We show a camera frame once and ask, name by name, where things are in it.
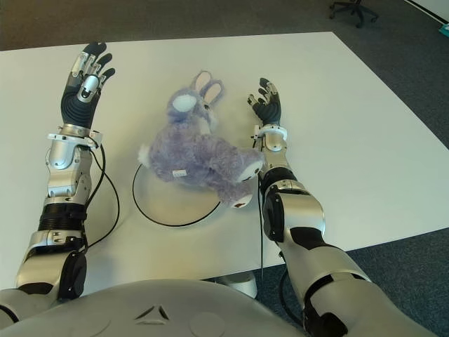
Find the bunny ear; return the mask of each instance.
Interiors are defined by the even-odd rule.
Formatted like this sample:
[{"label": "bunny ear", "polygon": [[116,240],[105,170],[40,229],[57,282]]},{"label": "bunny ear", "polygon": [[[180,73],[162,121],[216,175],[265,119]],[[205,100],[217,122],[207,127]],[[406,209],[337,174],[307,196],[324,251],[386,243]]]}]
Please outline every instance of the bunny ear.
[{"label": "bunny ear", "polygon": [[179,112],[188,112],[195,106],[196,97],[186,93],[175,98],[171,104]]},{"label": "bunny ear", "polygon": [[168,103],[168,118],[170,123],[180,123],[187,119],[195,107],[198,98],[189,94],[188,90],[178,91]]},{"label": "bunny ear", "polygon": [[224,91],[221,81],[214,81],[204,93],[204,102],[213,105],[222,96]]},{"label": "bunny ear", "polygon": [[197,93],[201,93],[201,91],[207,87],[207,85],[212,81],[212,74],[205,70],[202,70],[192,82],[192,89],[194,89]]}]

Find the floor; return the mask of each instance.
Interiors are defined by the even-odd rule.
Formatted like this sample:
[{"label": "floor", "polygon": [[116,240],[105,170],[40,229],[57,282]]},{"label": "floor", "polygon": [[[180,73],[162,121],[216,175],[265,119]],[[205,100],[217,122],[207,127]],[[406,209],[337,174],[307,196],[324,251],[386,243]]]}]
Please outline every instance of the floor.
[{"label": "floor", "polygon": [[[330,0],[0,0],[0,50],[93,40],[333,31],[449,147],[449,39],[438,33],[441,25],[403,0],[365,0],[380,19],[357,29],[357,18],[349,13],[329,20],[329,4]],[[351,88],[347,99],[351,100]],[[349,254],[407,315],[437,335],[449,336],[448,242],[446,229]],[[282,272],[282,266],[266,268],[259,299],[286,317],[277,298]],[[290,287],[286,293],[299,312]]]}]

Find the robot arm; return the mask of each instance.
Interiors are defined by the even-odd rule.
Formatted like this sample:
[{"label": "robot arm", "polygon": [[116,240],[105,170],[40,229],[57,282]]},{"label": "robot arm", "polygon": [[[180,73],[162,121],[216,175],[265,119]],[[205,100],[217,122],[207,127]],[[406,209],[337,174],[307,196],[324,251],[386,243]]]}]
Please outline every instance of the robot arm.
[{"label": "robot arm", "polygon": [[434,336],[405,316],[341,249],[324,242],[323,209],[299,183],[286,159],[276,87],[260,80],[265,100],[248,98],[263,127],[258,132],[266,163],[260,171],[264,231],[281,249],[304,329],[312,336]]},{"label": "robot arm", "polygon": [[16,289],[0,291],[0,329],[79,297],[86,278],[88,248],[84,221],[90,202],[92,156],[101,134],[91,131],[101,89],[115,70],[102,68],[111,54],[105,44],[89,44],[76,59],[62,95],[64,125],[50,134],[46,156],[50,177],[38,230],[32,234],[16,279]]}]

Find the stuffed bunny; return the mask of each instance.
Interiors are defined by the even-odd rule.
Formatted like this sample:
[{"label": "stuffed bunny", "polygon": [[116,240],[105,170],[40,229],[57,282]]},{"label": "stuffed bunny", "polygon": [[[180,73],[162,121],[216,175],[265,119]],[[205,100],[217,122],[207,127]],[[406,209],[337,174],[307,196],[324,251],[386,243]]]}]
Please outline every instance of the stuffed bunny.
[{"label": "stuffed bunny", "polygon": [[168,125],[151,147],[140,148],[139,161],[163,181],[211,187],[222,203],[240,208],[253,196],[248,180],[262,168],[264,157],[211,134],[218,124],[212,107],[223,89],[221,81],[202,71],[190,88],[176,92],[167,106]]}]

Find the office chair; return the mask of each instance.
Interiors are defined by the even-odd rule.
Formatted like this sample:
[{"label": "office chair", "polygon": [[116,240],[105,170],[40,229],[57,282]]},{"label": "office chair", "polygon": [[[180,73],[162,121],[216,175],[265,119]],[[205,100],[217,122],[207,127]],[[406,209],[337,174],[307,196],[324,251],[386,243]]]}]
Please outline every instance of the office chair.
[{"label": "office chair", "polygon": [[[360,18],[360,22],[356,25],[357,28],[362,28],[362,26],[365,22],[365,17],[363,15],[363,13],[371,14],[373,16],[373,18],[371,18],[371,22],[376,22],[377,19],[379,18],[379,15],[377,13],[373,12],[372,10],[370,10],[369,8],[362,6],[360,4],[361,2],[362,2],[362,0],[352,0],[352,2],[336,1],[332,5],[330,5],[330,9],[332,9],[333,11],[329,15],[329,18],[333,19],[335,17],[335,14],[338,12],[351,11],[351,15],[353,15],[354,13],[357,13],[357,16]],[[343,7],[339,8],[339,9],[335,9],[335,6],[343,6]]]}]

